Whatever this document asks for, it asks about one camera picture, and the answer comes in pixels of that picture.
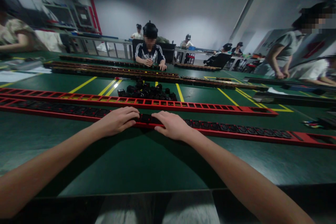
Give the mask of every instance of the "forearm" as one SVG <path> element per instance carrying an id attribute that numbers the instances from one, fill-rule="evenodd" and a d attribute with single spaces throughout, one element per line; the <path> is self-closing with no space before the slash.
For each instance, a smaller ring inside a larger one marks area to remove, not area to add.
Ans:
<path id="1" fill-rule="evenodd" d="M 336 82 L 333 80 L 330 80 L 328 77 L 321 77 L 320 81 L 331 84 L 331 85 L 336 85 Z"/>
<path id="2" fill-rule="evenodd" d="M 20 53 L 20 52 L 27 52 L 27 51 L 32 51 L 33 48 L 29 45 L 24 45 L 24 44 L 11 44 L 11 45 L 0 45 L 0 52 L 3 53 Z"/>
<path id="3" fill-rule="evenodd" d="M 97 138 L 86 128 L 0 177 L 0 218 L 17 214 Z"/>
<path id="4" fill-rule="evenodd" d="M 301 79 L 300 81 L 313 83 L 313 84 L 316 84 L 316 85 L 324 85 L 324 86 L 332 86 L 333 85 L 333 84 L 329 84 L 329 83 L 326 83 L 326 82 L 323 82 L 323 81 L 320 81 L 320 80 Z"/>
<path id="5" fill-rule="evenodd" d="M 243 160 L 201 133 L 186 136 L 226 186 L 263 223 L 313 223 L 310 217 L 271 181 Z"/>

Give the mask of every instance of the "red ladder-shaped rail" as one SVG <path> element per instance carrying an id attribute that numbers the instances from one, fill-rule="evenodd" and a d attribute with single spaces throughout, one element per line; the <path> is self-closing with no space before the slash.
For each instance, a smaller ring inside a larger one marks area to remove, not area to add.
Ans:
<path id="1" fill-rule="evenodd" d="M 110 112 L 110 110 L 106 109 L 13 98 L 0 98 L 0 111 L 88 122 L 96 122 Z M 336 137 L 334 136 L 281 131 L 219 122 L 196 120 L 185 120 L 185 122 L 190 127 L 208 136 L 336 149 Z M 157 125 L 162 126 L 162 123 L 151 115 L 140 114 L 140 118 L 134 127 L 154 129 Z"/>
<path id="2" fill-rule="evenodd" d="M 214 114 L 234 114 L 243 116 L 266 116 L 275 117 L 277 112 L 268 108 L 243 107 L 206 103 L 190 103 L 180 101 L 165 101 L 140 98 L 125 98 L 113 96 L 98 96 L 91 94 L 62 93 L 50 91 L 37 91 L 26 89 L 0 88 L 0 97 L 31 99 L 53 103 L 69 103 L 89 106 L 126 107 L 132 106 L 137 109 L 153 109 Z"/>

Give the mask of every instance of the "man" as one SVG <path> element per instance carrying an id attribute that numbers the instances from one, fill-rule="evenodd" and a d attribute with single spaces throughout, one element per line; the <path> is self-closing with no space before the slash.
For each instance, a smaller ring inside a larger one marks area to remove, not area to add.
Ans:
<path id="1" fill-rule="evenodd" d="M 181 42 L 180 47 L 183 49 L 188 49 L 190 46 L 194 46 L 191 42 L 191 35 L 187 34 L 185 40 Z"/>
<path id="2" fill-rule="evenodd" d="M 135 60 L 140 64 L 151 67 L 154 63 L 158 64 L 161 71 L 166 70 L 166 59 L 163 55 L 161 46 L 156 44 L 158 29 L 155 24 L 149 21 L 143 27 L 144 43 L 136 46 Z"/>
<path id="3" fill-rule="evenodd" d="M 290 68 L 292 78 L 316 85 L 336 86 L 336 82 L 327 76 L 328 68 L 336 68 L 336 55 L 320 57 L 297 64 Z"/>
<path id="4" fill-rule="evenodd" d="M 237 199 L 262 223 L 314 223 L 290 197 L 271 181 L 240 158 L 212 142 L 198 130 L 188 126 L 178 115 L 161 111 L 152 116 L 164 126 L 164 128 L 156 126 L 157 132 L 194 148 Z M 136 124 L 134 119 L 139 117 L 139 111 L 133 107 L 113 110 L 88 128 L 1 176 L 0 219 L 14 217 L 82 151 L 101 138 L 114 136 L 132 127 Z M 193 197 L 195 193 L 204 192 L 175 194 L 181 197 L 173 197 L 172 200 L 176 201 L 172 203 L 171 209 L 166 211 L 163 223 L 219 224 L 211 192 L 208 191 L 208 197 L 204 195 L 202 199 Z M 114 206 L 109 209 L 104 203 L 96 224 L 153 222 L 152 219 L 147 218 L 152 212 L 150 202 L 138 195 L 127 195 L 127 198 L 129 200 L 124 204 L 119 201 L 118 197 L 107 197 L 105 203 L 112 203 Z"/>

